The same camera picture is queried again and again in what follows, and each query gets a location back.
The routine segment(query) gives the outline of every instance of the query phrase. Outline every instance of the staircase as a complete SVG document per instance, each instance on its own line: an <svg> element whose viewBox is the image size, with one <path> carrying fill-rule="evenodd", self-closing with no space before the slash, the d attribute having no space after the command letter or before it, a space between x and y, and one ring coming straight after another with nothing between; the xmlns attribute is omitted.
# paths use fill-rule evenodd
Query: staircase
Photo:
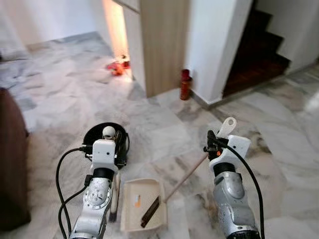
<svg viewBox="0 0 319 239"><path fill-rule="evenodd" d="M284 39L266 31L271 17L252 6L224 97L279 76L288 67L290 61L276 53Z"/></svg>

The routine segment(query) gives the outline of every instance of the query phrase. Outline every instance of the brush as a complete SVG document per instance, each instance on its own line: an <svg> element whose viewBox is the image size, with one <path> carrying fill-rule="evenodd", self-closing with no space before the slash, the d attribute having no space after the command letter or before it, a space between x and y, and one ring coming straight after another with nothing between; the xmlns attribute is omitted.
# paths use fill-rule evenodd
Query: brush
<svg viewBox="0 0 319 239"><path fill-rule="evenodd" d="M170 194L163 199L163 203L166 203L168 199L180 188L180 186L185 182L187 178L190 177L190 175L196 170L196 168L199 167L199 165L207 158L208 154L206 153L199 161L196 162L196 164L184 175L184 177L175 185L173 190L170 192ZM149 207L149 209L146 211L146 213L143 215L141 219L141 227L145 228L147 223L149 223L150 219L156 212L156 210L160 206L160 196L158 196L152 205Z"/></svg>

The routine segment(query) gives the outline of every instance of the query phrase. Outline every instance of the beige dustpan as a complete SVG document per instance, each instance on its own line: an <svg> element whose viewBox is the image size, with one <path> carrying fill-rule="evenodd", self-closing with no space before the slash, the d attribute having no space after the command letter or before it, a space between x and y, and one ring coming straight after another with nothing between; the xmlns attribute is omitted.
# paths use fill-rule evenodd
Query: beige dustpan
<svg viewBox="0 0 319 239"><path fill-rule="evenodd" d="M166 203L161 202L145 228L141 219L154 200L164 198L162 183L151 178L127 181L124 184L124 203L122 208L121 230L126 232L145 231L167 224Z"/></svg>

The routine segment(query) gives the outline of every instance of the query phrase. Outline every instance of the brown sofa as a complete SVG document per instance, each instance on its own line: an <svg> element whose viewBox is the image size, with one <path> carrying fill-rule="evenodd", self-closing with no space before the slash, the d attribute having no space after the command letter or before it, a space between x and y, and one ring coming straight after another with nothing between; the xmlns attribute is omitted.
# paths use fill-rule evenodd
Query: brown sofa
<svg viewBox="0 0 319 239"><path fill-rule="evenodd" d="M27 131L21 111L0 88L0 231L30 221L27 207Z"/></svg>

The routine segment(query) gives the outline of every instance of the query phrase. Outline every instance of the wooden stick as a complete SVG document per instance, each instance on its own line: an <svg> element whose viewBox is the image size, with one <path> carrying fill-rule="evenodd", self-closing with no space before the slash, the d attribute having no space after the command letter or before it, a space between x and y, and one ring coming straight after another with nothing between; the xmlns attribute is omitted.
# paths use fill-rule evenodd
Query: wooden stick
<svg viewBox="0 0 319 239"><path fill-rule="evenodd" d="M170 194L163 200L163 203L166 203L168 199L179 189L179 187L185 182L187 178L199 167L199 165L208 157L208 153L206 153L198 162L185 174L185 176L176 184Z"/></svg>

